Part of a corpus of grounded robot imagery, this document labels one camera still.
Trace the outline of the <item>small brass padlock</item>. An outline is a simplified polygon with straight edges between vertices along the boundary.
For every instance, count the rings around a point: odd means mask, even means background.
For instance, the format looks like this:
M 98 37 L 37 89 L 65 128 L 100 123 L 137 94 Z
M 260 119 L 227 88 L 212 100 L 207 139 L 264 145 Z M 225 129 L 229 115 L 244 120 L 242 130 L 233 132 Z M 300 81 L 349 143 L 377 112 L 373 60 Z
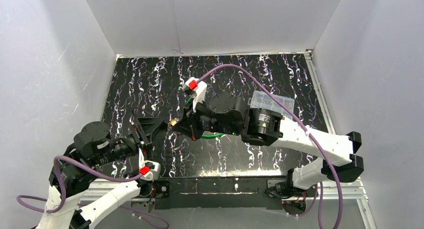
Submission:
M 171 119 L 171 120 L 169 121 L 168 126 L 169 126 L 170 128 L 173 128 L 173 127 L 174 127 L 177 123 L 178 123 L 178 119 L 174 118 L 174 119 Z

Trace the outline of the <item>green cable lock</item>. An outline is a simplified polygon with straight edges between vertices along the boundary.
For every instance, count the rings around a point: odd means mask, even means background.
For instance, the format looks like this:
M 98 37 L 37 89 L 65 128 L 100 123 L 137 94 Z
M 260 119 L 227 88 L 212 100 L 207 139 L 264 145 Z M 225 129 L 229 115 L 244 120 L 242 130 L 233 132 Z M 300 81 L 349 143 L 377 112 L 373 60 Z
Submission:
M 191 97 L 187 97 L 185 104 L 188 106 L 188 109 L 190 110 L 190 108 L 192 108 L 193 106 L 190 105 L 190 103 L 192 102 L 192 98 Z M 196 137 L 195 135 L 192 136 L 192 140 L 196 141 L 198 139 L 216 139 L 216 138 L 220 138 L 223 137 L 225 134 L 224 133 L 214 133 L 214 134 L 202 134 L 200 137 Z

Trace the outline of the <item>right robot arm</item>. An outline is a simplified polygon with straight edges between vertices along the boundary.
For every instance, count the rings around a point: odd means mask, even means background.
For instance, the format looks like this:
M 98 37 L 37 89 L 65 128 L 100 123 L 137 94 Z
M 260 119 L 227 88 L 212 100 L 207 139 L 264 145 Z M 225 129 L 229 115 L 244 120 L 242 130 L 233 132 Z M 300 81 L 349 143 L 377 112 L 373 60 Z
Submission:
M 300 168 L 288 170 L 286 181 L 272 188 L 279 193 L 297 193 L 325 180 L 354 182 L 365 170 L 356 152 L 361 134 L 335 135 L 308 127 L 303 130 L 292 119 L 266 108 L 248 108 L 242 97 L 228 92 L 215 95 L 209 104 L 191 98 L 182 117 L 171 123 L 174 132 L 196 141 L 204 132 L 240 136 L 253 146 L 288 148 L 316 156 Z

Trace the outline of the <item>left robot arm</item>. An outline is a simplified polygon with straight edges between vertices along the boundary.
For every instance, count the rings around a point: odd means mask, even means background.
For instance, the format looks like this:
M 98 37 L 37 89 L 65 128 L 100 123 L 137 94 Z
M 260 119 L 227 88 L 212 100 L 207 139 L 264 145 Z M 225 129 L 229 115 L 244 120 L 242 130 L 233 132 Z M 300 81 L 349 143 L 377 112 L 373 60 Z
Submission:
M 48 198 L 38 223 L 40 229 L 93 229 L 106 216 L 135 197 L 149 202 L 160 191 L 155 187 L 161 165 L 152 161 L 153 140 L 167 124 L 160 118 L 136 118 L 126 136 L 112 138 L 109 126 L 100 121 L 86 124 L 74 136 L 63 155 L 56 156 L 49 177 Z M 107 176 L 97 168 L 138 158 L 134 172 L 122 178 Z M 117 186 L 90 204 L 80 202 L 96 179 Z

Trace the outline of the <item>clear plastic parts box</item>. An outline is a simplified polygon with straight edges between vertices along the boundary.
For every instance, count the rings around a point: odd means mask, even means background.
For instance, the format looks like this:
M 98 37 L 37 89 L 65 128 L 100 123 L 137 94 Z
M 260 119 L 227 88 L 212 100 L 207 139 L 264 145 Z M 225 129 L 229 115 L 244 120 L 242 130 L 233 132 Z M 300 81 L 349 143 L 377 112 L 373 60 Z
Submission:
M 294 112 L 295 100 L 293 98 L 274 95 L 274 97 L 281 103 L 284 104 L 292 113 Z M 276 103 L 269 95 L 263 91 L 255 90 L 252 97 L 248 99 L 247 104 L 250 108 L 267 109 L 274 112 L 278 112 L 283 116 L 292 119 L 293 117 L 283 109 L 278 103 Z

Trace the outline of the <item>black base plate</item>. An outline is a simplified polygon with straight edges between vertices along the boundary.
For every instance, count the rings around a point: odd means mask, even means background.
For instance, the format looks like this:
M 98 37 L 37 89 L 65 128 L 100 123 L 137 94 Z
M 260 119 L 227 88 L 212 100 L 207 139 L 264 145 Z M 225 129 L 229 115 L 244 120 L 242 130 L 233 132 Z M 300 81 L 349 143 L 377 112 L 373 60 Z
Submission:
M 163 177 L 144 186 L 131 205 L 143 209 L 266 208 L 282 209 L 283 201 L 304 200 L 306 192 L 286 191 L 285 176 Z

